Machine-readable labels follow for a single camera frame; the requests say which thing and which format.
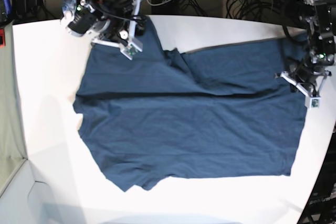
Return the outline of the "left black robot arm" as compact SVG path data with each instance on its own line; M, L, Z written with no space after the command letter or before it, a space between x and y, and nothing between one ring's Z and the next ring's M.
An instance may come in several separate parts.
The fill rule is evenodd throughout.
M305 51L302 59L282 55L284 71L276 74L277 78L286 80L291 92L301 92L307 99L316 100L322 87L316 85L316 79L325 81L331 76L327 67L335 64L335 40L332 32L331 7L335 0L287 0L282 9L284 16L286 7L292 2L302 2L299 19L303 23L307 36L305 40L294 39L286 24L282 24L286 38L295 46Z

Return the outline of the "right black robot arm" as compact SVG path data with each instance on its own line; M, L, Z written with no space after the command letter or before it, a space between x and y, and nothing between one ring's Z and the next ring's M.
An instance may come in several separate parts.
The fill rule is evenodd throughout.
M137 33L144 31L143 0L63 0L61 23L76 37L92 34L92 43L118 48L132 58L142 52Z

